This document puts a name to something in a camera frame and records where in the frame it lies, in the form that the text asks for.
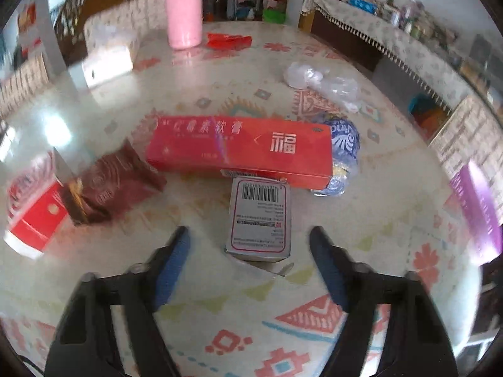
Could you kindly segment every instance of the pink bottle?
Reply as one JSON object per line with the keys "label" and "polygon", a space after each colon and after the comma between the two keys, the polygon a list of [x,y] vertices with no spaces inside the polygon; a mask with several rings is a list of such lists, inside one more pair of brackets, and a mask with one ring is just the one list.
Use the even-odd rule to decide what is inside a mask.
{"label": "pink bottle", "polygon": [[165,0],[168,41],[174,50],[199,45],[203,38],[203,0]]}

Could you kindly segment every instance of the white box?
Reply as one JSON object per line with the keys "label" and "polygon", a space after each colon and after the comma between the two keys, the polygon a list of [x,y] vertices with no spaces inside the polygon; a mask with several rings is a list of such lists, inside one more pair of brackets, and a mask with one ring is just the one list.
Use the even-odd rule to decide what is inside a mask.
{"label": "white box", "polygon": [[290,186],[261,178],[232,182],[225,251],[245,261],[278,262],[290,256]]}

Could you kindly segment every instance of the red triangle pattern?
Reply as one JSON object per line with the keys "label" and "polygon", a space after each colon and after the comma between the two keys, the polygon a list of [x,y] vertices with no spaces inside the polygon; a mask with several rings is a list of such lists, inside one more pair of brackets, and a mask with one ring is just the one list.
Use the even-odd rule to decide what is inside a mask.
{"label": "red triangle pattern", "polygon": [[333,333],[343,311],[326,294],[276,317],[276,320],[304,330]]}

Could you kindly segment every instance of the brown snack package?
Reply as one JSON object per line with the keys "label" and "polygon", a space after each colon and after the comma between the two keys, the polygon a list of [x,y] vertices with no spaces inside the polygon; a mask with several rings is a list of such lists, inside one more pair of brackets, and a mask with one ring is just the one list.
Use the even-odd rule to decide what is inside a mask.
{"label": "brown snack package", "polygon": [[166,179],[141,160],[128,140],[100,157],[59,191],[75,225],[105,222],[163,191]]}

